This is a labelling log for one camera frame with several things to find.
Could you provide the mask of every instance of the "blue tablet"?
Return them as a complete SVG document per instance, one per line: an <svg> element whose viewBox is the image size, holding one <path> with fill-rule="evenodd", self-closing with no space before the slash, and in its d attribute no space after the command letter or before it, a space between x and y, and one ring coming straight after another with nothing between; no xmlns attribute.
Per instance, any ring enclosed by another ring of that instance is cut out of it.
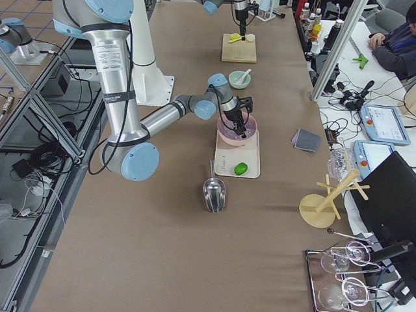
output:
<svg viewBox="0 0 416 312"><path fill-rule="evenodd" d="M410 138L395 107L363 105L359 114L371 140L395 145L410 144Z"/></svg>
<svg viewBox="0 0 416 312"><path fill-rule="evenodd" d="M363 179L396 150L392 143L362 140L356 140L353 149Z"/></svg>

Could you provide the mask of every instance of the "white desk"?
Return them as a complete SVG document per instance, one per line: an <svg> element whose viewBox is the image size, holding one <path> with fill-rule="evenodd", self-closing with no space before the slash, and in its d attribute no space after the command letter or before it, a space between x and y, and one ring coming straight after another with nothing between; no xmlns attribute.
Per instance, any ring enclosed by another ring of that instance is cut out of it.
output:
<svg viewBox="0 0 416 312"><path fill-rule="evenodd" d="M320 36L320 47L324 46L323 38L325 38L332 25L333 21L322 21L323 31ZM341 70L340 75L337 78L337 82L341 81L346 86L345 90L357 90L360 91L360 88L364 88L365 85L370 81L374 80L374 86L370 90L375 90L371 92L366 99L366 103L385 105L385 106L400 106L403 100L406 91L402 87L401 82L398 80L396 75L390 71L384 70L377 62L377 60L371 54L371 50L368 47L369 40L369 30L363 22L358 22L354 32L352 33L352 38L359 47L360 51L368 58L369 62L363 70L359 69L359 63L352 59L357 57L357 53L352 47L351 43L347 43L341 58L338 61L339 69ZM318 105L321 111L322 122L334 121L338 118L346 118L348 120L348 129L355 131L357 121L354 120L354 112L348 110L335 110L333 106L328 103L329 99L341 98L342 93L336 91L331 97L320 97L318 100ZM339 109L342 109L341 105L335 105ZM411 120L407 117L402 117L404 125L414 125L415 120ZM396 150L401 154L401 156L406 160L410 166L416 166L416 129L407 128L406 131L410 136L412 143L409 146L396 146ZM346 148L352 148L352 145L355 140L369 140L368 136L364 131L360 131L355 134L351 131L342 131L339 136L339 142L343 143ZM354 234L366 233L368 232L364 226L361 217L359 215L358 209L350 195L349 192L345 194L344 198L345 207L348 213L348 219L350 222L351 229ZM386 283L382 286L383 289L389 289L393 285L392 283ZM380 304L385 308L390 303L390 299L380 300ZM410 312L416 311L416 299L411 299L411 301L405 306L394 305L390 308L391 312Z"/></svg>

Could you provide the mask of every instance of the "light blue cap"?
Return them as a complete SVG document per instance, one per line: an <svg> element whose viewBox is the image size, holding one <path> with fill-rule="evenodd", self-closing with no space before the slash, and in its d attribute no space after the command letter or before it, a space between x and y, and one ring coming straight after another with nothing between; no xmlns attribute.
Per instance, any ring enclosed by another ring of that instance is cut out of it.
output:
<svg viewBox="0 0 416 312"><path fill-rule="evenodd" d="M211 101L203 99L195 105L195 115L201 118L202 120L208 120L214 116L216 112L215 104Z"/></svg>
<svg viewBox="0 0 416 312"><path fill-rule="evenodd" d="M63 24L60 21L57 21L55 18L53 19L53 25L55 26L55 30L60 34L64 34L65 36L69 37L85 39L83 32L79 28Z"/></svg>
<svg viewBox="0 0 416 312"><path fill-rule="evenodd" d="M22 26L23 22L18 18L5 18L3 23L7 26Z"/></svg>
<svg viewBox="0 0 416 312"><path fill-rule="evenodd" d="M143 181L151 177L159 165L159 151L152 143L145 142L131 148L123 159L122 175L131 181Z"/></svg>
<svg viewBox="0 0 416 312"><path fill-rule="evenodd" d="M2 39L0 39L0 47L3 49L3 51L6 54L10 54L14 52L14 50L16 49L14 45L12 45L10 42L2 40Z"/></svg>
<svg viewBox="0 0 416 312"><path fill-rule="evenodd" d="M86 0L88 6L111 23L125 23L133 13L133 0Z"/></svg>
<svg viewBox="0 0 416 312"><path fill-rule="evenodd" d="M224 74L222 73L216 73L210 76L210 78L208 78L208 85L213 85L215 87L224 86L227 83L228 83L228 80L226 76L224 76Z"/></svg>
<svg viewBox="0 0 416 312"><path fill-rule="evenodd" d="M213 15L216 11L218 11L218 8L216 7L216 5L210 1L206 1L203 4L203 8L205 9L206 13L208 13L209 15Z"/></svg>

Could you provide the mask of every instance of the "black monitor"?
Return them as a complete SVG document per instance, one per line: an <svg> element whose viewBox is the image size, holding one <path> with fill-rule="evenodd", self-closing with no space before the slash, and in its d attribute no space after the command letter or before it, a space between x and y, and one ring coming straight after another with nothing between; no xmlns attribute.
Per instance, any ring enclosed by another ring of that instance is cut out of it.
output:
<svg viewBox="0 0 416 312"><path fill-rule="evenodd" d="M409 240L416 244L416 173L394 151L361 183L370 185L364 200L357 191L352 197L367 229L383 248ZM416 297L416 251L391 258L411 294Z"/></svg>

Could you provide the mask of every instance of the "person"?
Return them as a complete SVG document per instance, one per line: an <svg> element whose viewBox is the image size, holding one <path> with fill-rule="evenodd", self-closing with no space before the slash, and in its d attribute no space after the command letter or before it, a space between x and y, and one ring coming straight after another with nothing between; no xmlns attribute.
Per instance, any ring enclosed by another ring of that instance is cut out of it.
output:
<svg viewBox="0 0 416 312"><path fill-rule="evenodd" d="M370 35L369 47L382 68L400 80L416 75L416 2L406 14L405 24L389 34Z"/></svg>

